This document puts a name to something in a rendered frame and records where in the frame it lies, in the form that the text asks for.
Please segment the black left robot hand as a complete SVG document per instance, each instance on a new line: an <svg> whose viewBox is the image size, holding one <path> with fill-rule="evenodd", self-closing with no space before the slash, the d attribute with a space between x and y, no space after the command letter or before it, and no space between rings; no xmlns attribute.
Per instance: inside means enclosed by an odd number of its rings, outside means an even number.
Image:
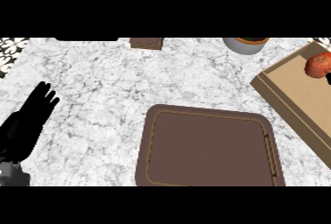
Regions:
<svg viewBox="0 0 331 224"><path fill-rule="evenodd" d="M0 125L0 162L21 162L35 148L42 125L51 115L58 98L50 84L36 84L21 108Z"/></svg>

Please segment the small brown wooden block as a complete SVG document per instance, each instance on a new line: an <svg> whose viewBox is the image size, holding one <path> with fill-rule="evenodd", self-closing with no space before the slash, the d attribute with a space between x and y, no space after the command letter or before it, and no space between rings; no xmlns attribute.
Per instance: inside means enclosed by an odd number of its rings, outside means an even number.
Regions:
<svg viewBox="0 0 331 224"><path fill-rule="evenodd" d="M128 43L131 48L159 50L162 38L129 38Z"/></svg>

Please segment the orange-red squash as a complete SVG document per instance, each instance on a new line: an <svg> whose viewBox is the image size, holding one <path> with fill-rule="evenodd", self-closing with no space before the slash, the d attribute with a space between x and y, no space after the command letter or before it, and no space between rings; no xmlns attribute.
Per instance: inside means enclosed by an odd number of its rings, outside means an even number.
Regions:
<svg viewBox="0 0 331 224"><path fill-rule="evenodd" d="M331 52L320 52L305 61L304 73L313 78L323 78L331 73Z"/></svg>

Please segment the grey pot with orange rim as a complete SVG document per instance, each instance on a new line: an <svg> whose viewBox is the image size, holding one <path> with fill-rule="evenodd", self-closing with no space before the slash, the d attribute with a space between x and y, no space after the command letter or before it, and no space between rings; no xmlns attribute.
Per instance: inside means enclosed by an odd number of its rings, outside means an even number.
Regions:
<svg viewBox="0 0 331 224"><path fill-rule="evenodd" d="M261 51L268 38L222 38L221 40L234 53L252 55Z"/></svg>

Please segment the open cardboard box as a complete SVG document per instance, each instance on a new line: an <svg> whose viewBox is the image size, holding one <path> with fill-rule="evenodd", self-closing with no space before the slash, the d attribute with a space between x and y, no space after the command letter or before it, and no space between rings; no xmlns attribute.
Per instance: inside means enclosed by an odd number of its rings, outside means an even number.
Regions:
<svg viewBox="0 0 331 224"><path fill-rule="evenodd" d="M324 51L305 44L253 76L250 86L331 167L331 85L304 72L307 59Z"/></svg>

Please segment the brown rectangular tray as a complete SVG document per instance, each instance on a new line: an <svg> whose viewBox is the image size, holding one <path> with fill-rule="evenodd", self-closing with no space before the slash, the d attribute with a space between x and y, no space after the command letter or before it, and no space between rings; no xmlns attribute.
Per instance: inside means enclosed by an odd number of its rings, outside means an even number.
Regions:
<svg viewBox="0 0 331 224"><path fill-rule="evenodd" d="M138 186L282 186L273 129L264 116L151 106L134 179Z"/></svg>

